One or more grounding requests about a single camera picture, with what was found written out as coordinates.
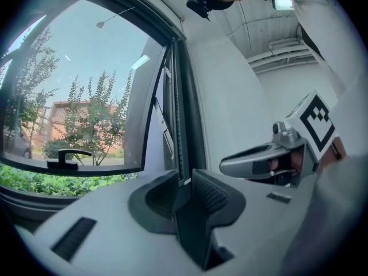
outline green shrub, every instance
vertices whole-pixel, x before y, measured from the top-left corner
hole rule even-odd
[[[0,164],[0,184],[49,196],[82,196],[97,188],[136,178],[136,174],[101,177],[65,177],[18,170]]]
[[[65,140],[50,140],[42,148],[43,155],[48,159],[57,159],[59,157],[58,151],[70,148],[70,145]],[[73,154],[66,155],[67,160],[73,159]]]

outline tree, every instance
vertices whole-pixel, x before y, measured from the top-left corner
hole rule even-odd
[[[78,76],[74,79],[68,97],[65,132],[59,132],[61,139],[72,148],[92,152],[93,165],[99,166],[109,150],[120,146],[124,140],[132,71],[129,72],[125,93],[119,101],[111,98],[116,81],[115,71],[112,75],[104,71],[99,76],[94,93],[92,81],[91,77],[87,86],[89,98],[81,103],[85,88],[79,84]]]
[[[48,97],[53,96],[57,89],[44,93],[43,98],[34,89],[43,81],[48,79],[57,68],[60,60],[55,57],[55,50],[45,46],[52,37],[50,29],[45,29],[37,37],[26,53],[25,63],[15,74],[15,85],[7,102],[5,127],[9,131],[20,129],[22,126],[28,128],[34,124],[39,116],[40,104]]]

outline window trim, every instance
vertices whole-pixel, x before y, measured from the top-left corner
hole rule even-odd
[[[13,61],[11,62],[9,69],[6,73],[6,76],[3,80],[3,85],[0,89],[0,107],[5,107],[7,104],[7,99],[9,93],[12,88],[12,75],[16,74],[17,66],[20,66],[24,60],[26,59],[25,54],[27,53],[31,44],[35,41],[39,34],[47,27],[59,14],[61,14],[68,7],[72,6],[75,2],[79,0],[65,0],[64,3],[59,5],[58,7],[52,9],[50,12],[42,13],[40,15],[46,17],[39,23],[37,26],[28,34],[27,38],[24,40],[21,47],[19,47],[18,52],[15,54]],[[154,40],[164,42],[171,42],[172,39],[176,37],[180,37],[181,34],[176,29],[173,24],[168,24],[167,19],[163,19],[163,15],[157,13],[155,9],[152,8],[152,5],[147,5],[147,1],[142,0],[87,0],[101,7],[107,8],[113,12],[114,7],[119,7],[121,11],[121,5],[127,5],[127,7],[132,7],[133,4],[129,3],[137,3],[134,4],[135,8],[133,11],[127,11],[120,15],[121,17],[127,19],[134,25],[137,25],[137,21],[139,19],[144,19],[143,24],[139,24],[141,27],[144,26],[143,31],[145,31],[148,35],[151,36]],[[158,31],[156,30],[153,34],[152,30],[155,29],[164,29],[166,35],[166,39],[159,38],[157,36]],[[79,166],[77,170],[65,170],[65,169],[52,169],[47,167],[46,161],[37,161],[37,160],[26,160],[24,158],[14,156],[12,154],[8,154],[3,151],[3,134],[0,134],[0,162],[7,164],[9,166],[19,168],[26,171],[33,171],[37,173],[43,174],[53,174],[53,175],[68,175],[68,176],[76,176],[76,177],[92,177],[98,175],[116,175],[116,174],[129,174],[135,173],[144,170],[145,165],[145,153],[147,149],[147,139],[148,139],[148,130],[150,124],[150,117],[153,110],[154,104],[154,96],[156,94],[156,89],[158,86],[160,72],[162,67],[164,66],[164,58],[168,54],[167,46],[163,46],[162,52],[160,54],[160,58],[158,60],[158,64],[155,68],[153,77],[151,79],[151,85],[149,88],[149,97],[145,103],[144,116],[147,117],[145,121],[141,123],[141,134],[143,135],[142,143],[143,150],[141,153],[141,161],[138,163],[136,167],[132,167],[132,165],[116,165],[116,166]],[[0,111],[0,128],[3,128],[5,121],[5,110]]]

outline ceiling light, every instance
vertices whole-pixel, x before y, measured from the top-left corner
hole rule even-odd
[[[291,0],[272,0],[272,6],[276,10],[294,10]]]
[[[133,64],[132,65],[132,69],[133,70],[136,70],[136,69],[138,69],[140,66],[142,66],[142,65],[144,65],[146,62],[148,62],[149,61],[149,57],[147,56],[147,55],[143,55],[140,59],[138,59],[137,61],[136,61],[136,63],[135,64]]]

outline metal bracket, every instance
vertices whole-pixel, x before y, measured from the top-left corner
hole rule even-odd
[[[165,141],[167,143],[168,149],[170,150],[170,154],[171,154],[171,160],[174,160],[175,155],[174,155],[174,142],[173,142],[173,138],[170,135],[170,132],[168,131],[168,127],[167,124],[165,122],[165,119],[163,117],[163,113],[159,104],[159,101],[157,99],[157,97],[155,97],[155,109],[157,112],[157,116],[159,118],[159,122],[161,125],[161,129],[162,129],[162,133],[163,136],[165,138]]]

